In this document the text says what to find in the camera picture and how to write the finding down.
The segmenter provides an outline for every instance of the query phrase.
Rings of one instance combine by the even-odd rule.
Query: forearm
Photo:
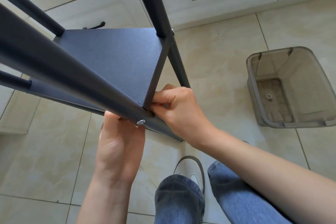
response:
[[[126,223],[130,191],[130,185],[108,184],[94,175],[76,223]]]
[[[199,150],[229,167],[298,223],[336,220],[336,183],[213,128]]]

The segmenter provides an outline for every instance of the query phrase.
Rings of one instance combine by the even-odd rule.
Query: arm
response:
[[[126,223],[131,186],[144,145],[145,128],[105,112],[95,172],[77,224]]]
[[[152,110],[174,133],[229,167],[293,221],[336,222],[336,182],[216,129],[191,89],[166,85],[153,102]]]

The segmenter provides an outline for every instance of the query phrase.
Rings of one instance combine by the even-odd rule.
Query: left hand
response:
[[[131,186],[140,166],[145,128],[106,111],[101,128],[94,177],[108,186]]]

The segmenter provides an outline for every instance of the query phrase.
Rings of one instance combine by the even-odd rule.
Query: dark gray metal tube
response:
[[[171,49],[168,53],[169,61],[174,69],[174,72],[181,86],[190,88],[188,77],[184,69],[179,49],[169,23],[169,19],[162,0],[142,0],[150,19],[155,27],[158,37],[167,37],[171,44]]]
[[[0,85],[25,91],[29,90],[32,82],[0,70]]]
[[[61,36],[65,31],[64,27],[54,21],[49,15],[38,8],[29,0],[8,0],[17,8],[28,14],[42,26],[54,33],[56,36]]]
[[[164,121],[0,5],[0,62],[134,123],[183,141]]]

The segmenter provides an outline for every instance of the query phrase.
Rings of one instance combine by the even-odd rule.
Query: right hand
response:
[[[199,107],[193,91],[167,84],[154,94],[151,110],[163,119],[170,129],[194,148],[199,148],[214,126]]]

